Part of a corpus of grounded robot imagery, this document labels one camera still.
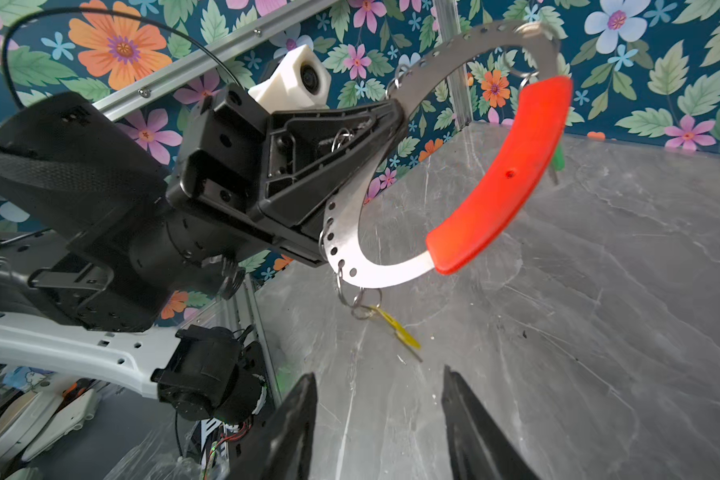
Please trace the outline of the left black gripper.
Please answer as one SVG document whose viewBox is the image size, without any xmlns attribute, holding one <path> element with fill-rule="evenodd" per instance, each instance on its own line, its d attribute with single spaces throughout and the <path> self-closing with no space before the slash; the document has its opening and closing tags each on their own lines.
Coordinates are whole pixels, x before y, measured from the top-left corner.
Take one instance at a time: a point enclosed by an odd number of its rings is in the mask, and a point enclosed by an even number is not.
<svg viewBox="0 0 720 480">
<path fill-rule="evenodd" d="M 193 109 L 167 202 L 209 224 L 192 244 L 210 255 L 240 261 L 271 250 L 321 266 L 329 198 L 387 150 L 403 120 L 394 100 L 270 116 L 229 85 Z"/>
</svg>

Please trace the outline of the yellow tagged key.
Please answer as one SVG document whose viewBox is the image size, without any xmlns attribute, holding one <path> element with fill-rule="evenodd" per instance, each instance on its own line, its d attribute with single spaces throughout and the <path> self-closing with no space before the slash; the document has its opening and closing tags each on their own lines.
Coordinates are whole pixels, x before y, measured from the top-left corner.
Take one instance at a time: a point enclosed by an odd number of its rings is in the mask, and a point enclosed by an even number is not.
<svg viewBox="0 0 720 480">
<path fill-rule="evenodd" d="M 413 337 L 412 334 L 408 332 L 405 327 L 403 327 L 394 317 L 392 317 L 385 310 L 381 309 L 379 306 L 372 306 L 371 311 L 375 315 L 380 316 L 386 322 L 386 324 L 394 332 L 394 335 L 398 339 L 398 341 L 402 343 L 419 362 L 423 361 L 420 354 L 420 343 Z"/>
</svg>

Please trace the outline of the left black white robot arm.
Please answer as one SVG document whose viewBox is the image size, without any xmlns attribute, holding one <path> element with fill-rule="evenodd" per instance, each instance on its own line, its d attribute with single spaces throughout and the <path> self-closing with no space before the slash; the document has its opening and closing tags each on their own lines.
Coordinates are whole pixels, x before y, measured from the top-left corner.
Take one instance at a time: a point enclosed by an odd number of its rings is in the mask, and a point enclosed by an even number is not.
<svg viewBox="0 0 720 480">
<path fill-rule="evenodd" d="M 43 230 L 0 247 L 0 310 L 143 332 L 178 290 L 232 296 L 256 253 L 320 266 L 331 196 L 403 120 L 394 100 L 270 113 L 231 85 L 168 168 L 77 93 L 26 107 L 0 125 L 0 196 Z"/>
</svg>

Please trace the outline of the metal keyring with red handle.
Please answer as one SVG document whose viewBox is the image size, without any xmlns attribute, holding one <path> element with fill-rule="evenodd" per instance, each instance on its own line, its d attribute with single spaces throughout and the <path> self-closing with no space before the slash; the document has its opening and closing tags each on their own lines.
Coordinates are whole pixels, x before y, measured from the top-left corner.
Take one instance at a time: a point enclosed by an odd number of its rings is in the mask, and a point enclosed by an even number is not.
<svg viewBox="0 0 720 480">
<path fill-rule="evenodd" d="M 436 209 L 423 252 L 396 264 L 378 264 L 361 246 L 365 195 L 380 162 L 401 145 L 396 133 L 383 146 L 367 148 L 363 166 L 329 198 L 322 247 L 339 284 L 384 289 L 435 271 L 451 275 L 466 266 L 513 221 L 547 172 L 562 139 L 573 82 L 560 73 L 559 40 L 541 22 L 496 21 L 479 25 L 435 47 L 397 75 L 389 97 L 409 117 L 429 93 L 473 58 L 496 47 L 519 47 L 534 59 L 532 83 L 519 91 L 516 117 L 496 154 L 480 159 L 472 148 L 447 147 L 464 159 L 436 156 L 412 171 L 423 187 L 439 187 L 444 206 Z"/>
</svg>

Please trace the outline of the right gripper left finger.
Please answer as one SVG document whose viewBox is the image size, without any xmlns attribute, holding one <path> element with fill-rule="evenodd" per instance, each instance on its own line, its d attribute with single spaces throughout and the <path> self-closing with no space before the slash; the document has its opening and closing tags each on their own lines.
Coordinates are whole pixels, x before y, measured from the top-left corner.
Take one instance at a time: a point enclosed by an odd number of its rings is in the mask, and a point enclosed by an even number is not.
<svg viewBox="0 0 720 480">
<path fill-rule="evenodd" d="M 233 462 L 228 479 L 308 479 L 318 406 L 317 382 L 304 374 L 251 446 Z"/>
</svg>

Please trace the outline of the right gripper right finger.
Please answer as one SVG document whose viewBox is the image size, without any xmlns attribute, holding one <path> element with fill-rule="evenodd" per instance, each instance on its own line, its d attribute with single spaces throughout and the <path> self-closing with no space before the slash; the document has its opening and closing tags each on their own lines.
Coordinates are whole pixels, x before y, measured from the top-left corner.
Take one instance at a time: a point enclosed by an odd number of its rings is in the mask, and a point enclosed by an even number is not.
<svg viewBox="0 0 720 480">
<path fill-rule="evenodd" d="M 441 404 L 455 479 L 538 480 L 463 376 L 450 366 L 444 367 Z"/>
</svg>

